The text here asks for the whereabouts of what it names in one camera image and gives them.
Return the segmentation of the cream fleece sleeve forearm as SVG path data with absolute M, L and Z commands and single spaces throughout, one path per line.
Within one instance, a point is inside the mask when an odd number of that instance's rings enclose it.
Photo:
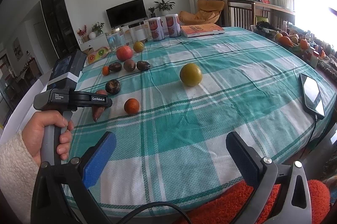
M 27 150 L 19 130 L 1 145 L 1 192 L 22 223 L 30 223 L 31 200 L 38 165 Z

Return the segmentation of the person left hand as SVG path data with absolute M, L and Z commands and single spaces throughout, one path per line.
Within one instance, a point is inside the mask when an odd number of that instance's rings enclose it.
M 28 152 L 38 166 L 41 164 L 41 147 L 45 127 L 49 125 L 66 128 L 66 131 L 59 137 L 60 144 L 57 146 L 56 152 L 63 161 L 69 157 L 72 139 L 71 131 L 74 129 L 72 120 L 68 121 L 56 110 L 37 111 L 24 127 L 22 139 Z

